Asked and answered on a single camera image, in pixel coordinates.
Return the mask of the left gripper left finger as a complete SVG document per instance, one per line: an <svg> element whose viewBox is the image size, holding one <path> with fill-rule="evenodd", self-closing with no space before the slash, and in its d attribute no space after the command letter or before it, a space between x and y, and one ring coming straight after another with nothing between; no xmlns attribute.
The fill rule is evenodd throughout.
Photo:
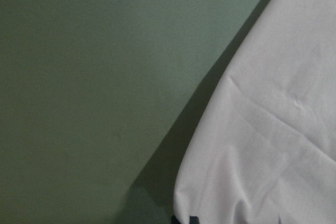
<svg viewBox="0 0 336 224"><path fill-rule="evenodd" d="M179 221L177 220L175 216L171 217L171 224L179 224Z"/></svg>

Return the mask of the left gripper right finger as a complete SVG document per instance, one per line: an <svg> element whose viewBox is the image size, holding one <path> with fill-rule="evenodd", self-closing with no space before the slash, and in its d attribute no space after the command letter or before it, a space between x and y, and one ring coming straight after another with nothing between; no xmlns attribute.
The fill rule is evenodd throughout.
<svg viewBox="0 0 336 224"><path fill-rule="evenodd" d="M190 216L189 224L200 224L199 218L197 216Z"/></svg>

